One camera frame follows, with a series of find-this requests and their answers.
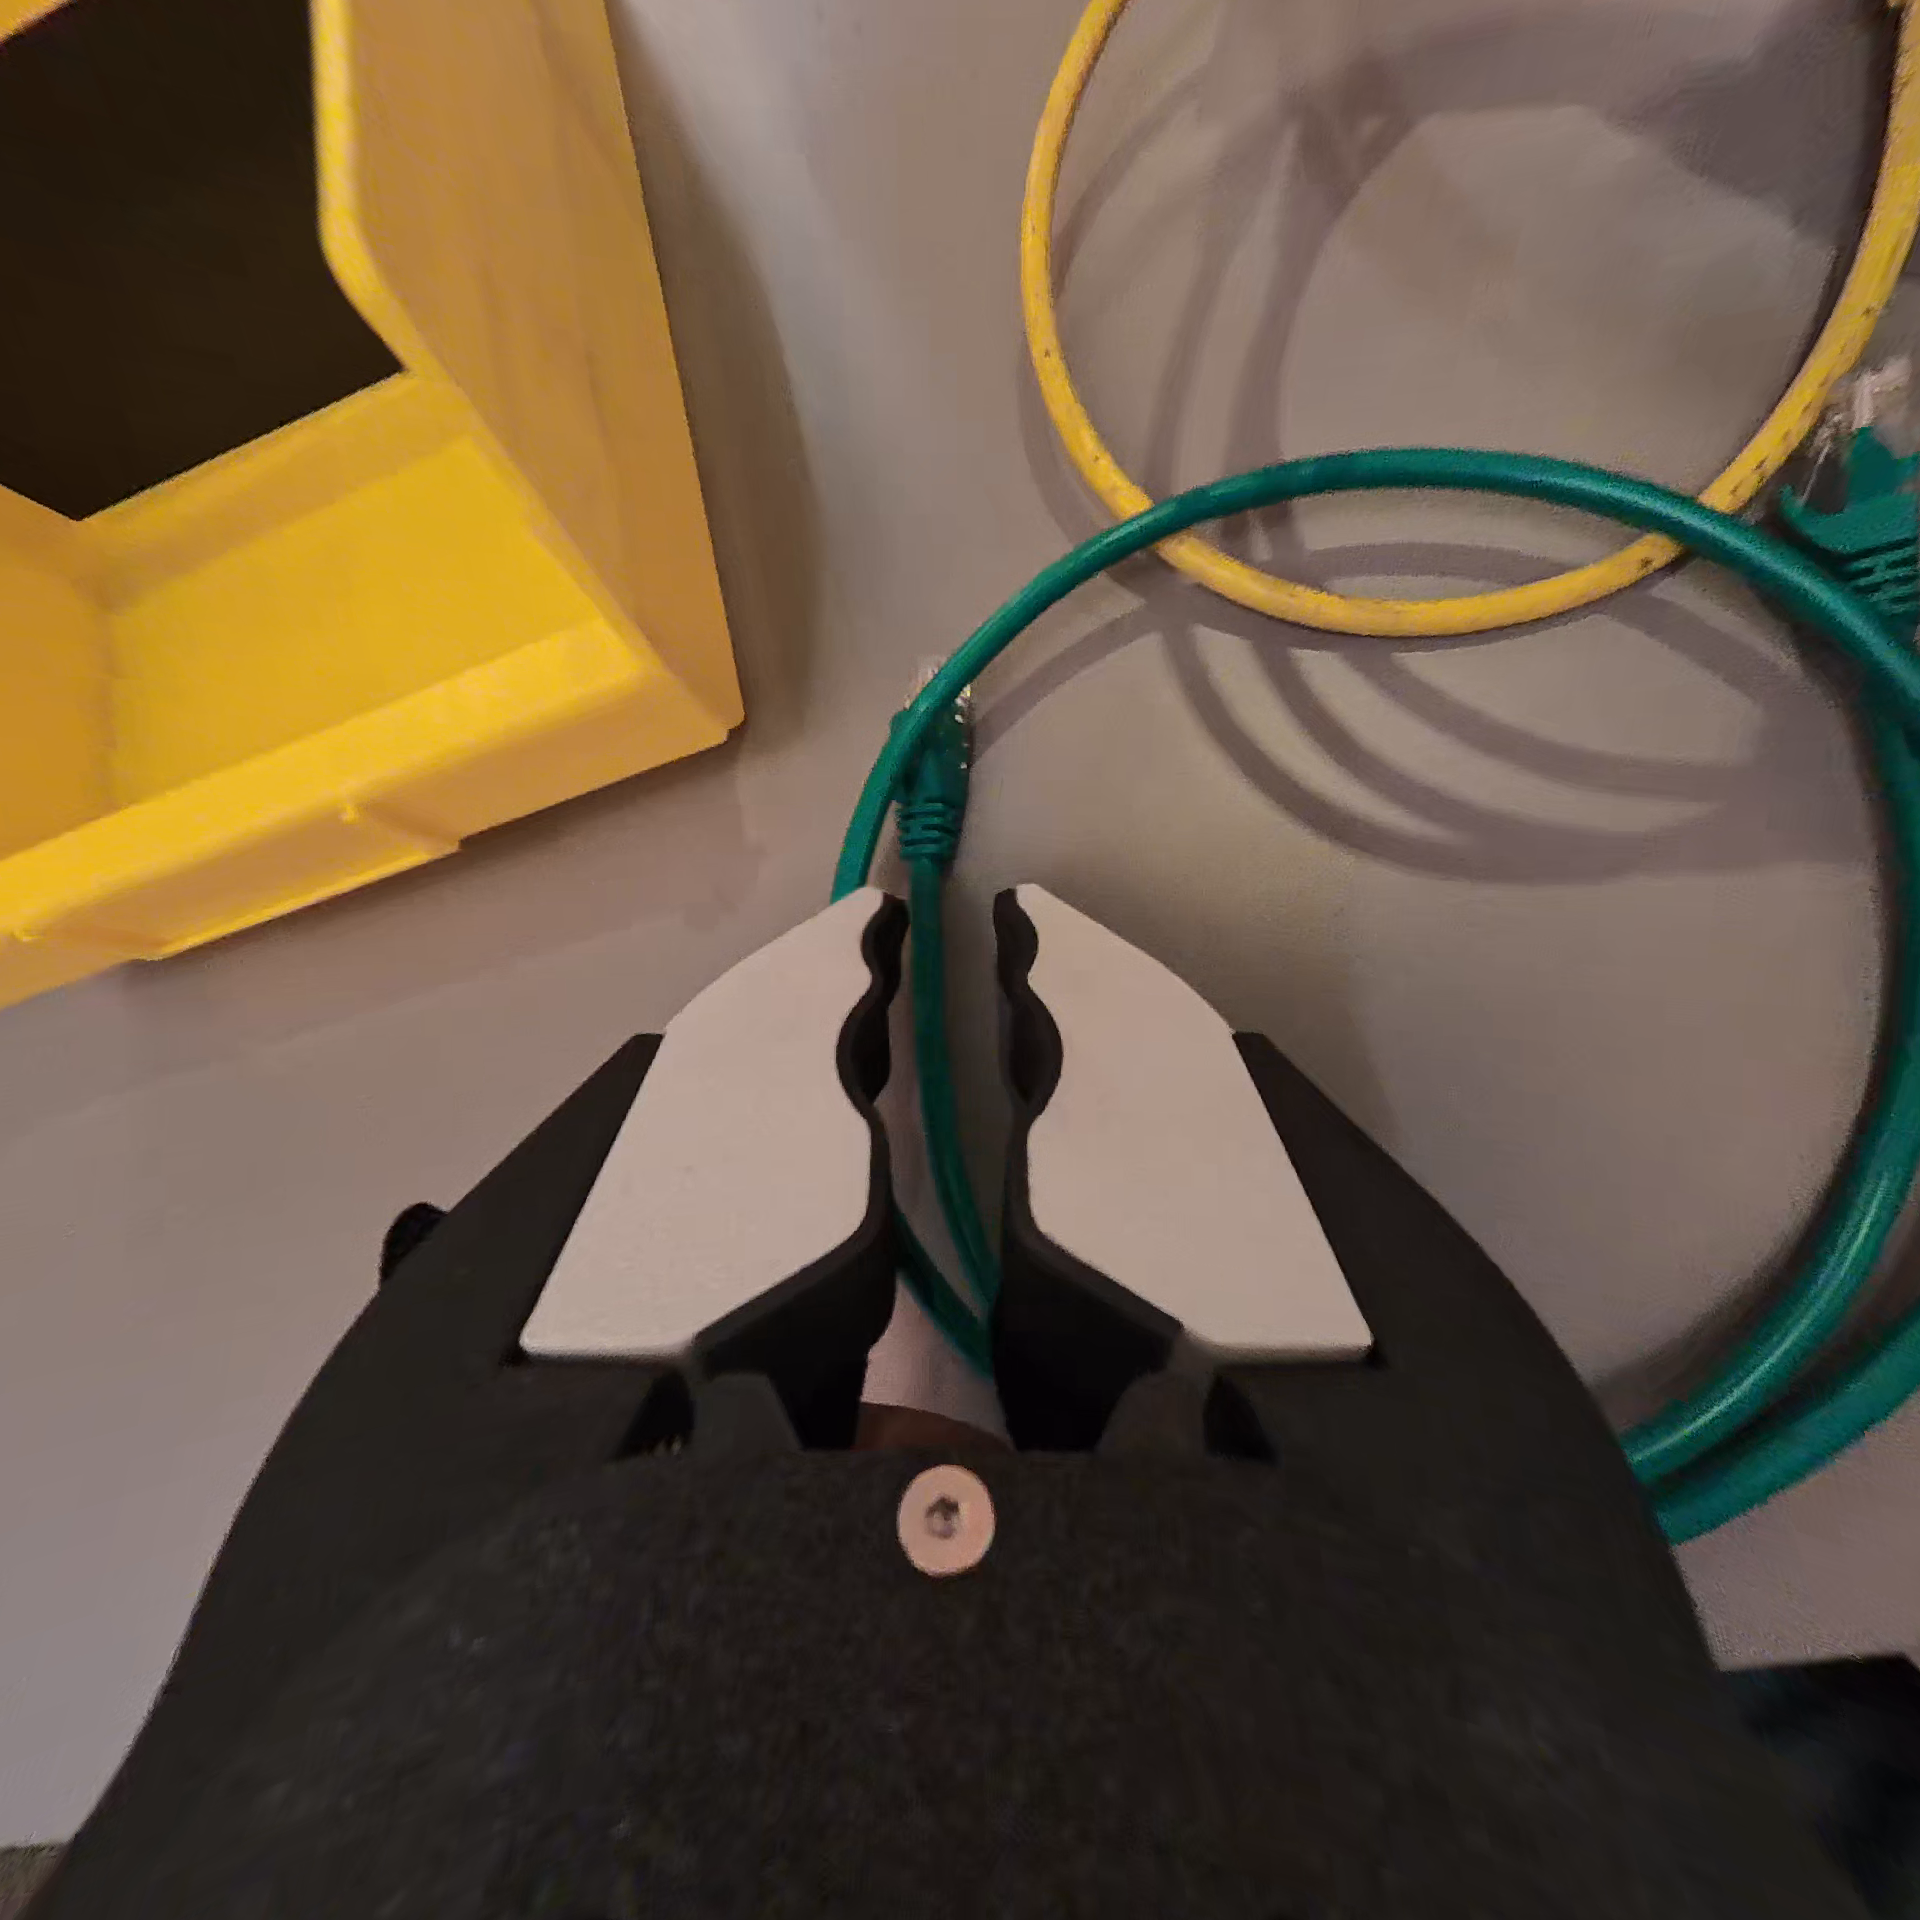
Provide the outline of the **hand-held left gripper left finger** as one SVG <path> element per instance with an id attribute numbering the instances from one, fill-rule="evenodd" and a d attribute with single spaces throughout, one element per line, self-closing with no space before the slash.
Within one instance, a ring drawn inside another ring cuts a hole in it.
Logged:
<path id="1" fill-rule="evenodd" d="M 876 1100 L 907 921 L 859 888 L 667 1024 L 526 1320 L 527 1358 L 766 1377 L 804 1445 L 852 1439 L 897 1290 Z"/>

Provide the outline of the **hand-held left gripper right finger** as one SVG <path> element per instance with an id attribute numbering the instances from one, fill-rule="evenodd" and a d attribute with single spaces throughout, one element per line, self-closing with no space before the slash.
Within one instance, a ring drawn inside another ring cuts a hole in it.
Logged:
<path id="1" fill-rule="evenodd" d="M 1012 1103 L 990 1317 L 1016 1449 L 1090 1454 L 1164 1371 L 1357 1365 L 1375 1336 L 1228 1018 L 1041 886 L 992 911 Z"/>

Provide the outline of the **yellow storage bin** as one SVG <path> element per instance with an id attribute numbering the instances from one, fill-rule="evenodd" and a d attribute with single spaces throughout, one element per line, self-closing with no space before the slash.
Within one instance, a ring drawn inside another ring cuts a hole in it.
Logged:
<path id="1" fill-rule="evenodd" d="M 723 743 L 604 5 L 4 5 L 4 1005 Z"/>

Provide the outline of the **person's dark clothing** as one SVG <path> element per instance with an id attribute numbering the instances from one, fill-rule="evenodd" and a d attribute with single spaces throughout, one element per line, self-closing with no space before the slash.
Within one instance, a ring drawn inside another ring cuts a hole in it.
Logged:
<path id="1" fill-rule="evenodd" d="M 1917 1668 L 1907 1654 L 1723 1676 L 1868 1914 L 1917 1914 Z"/>

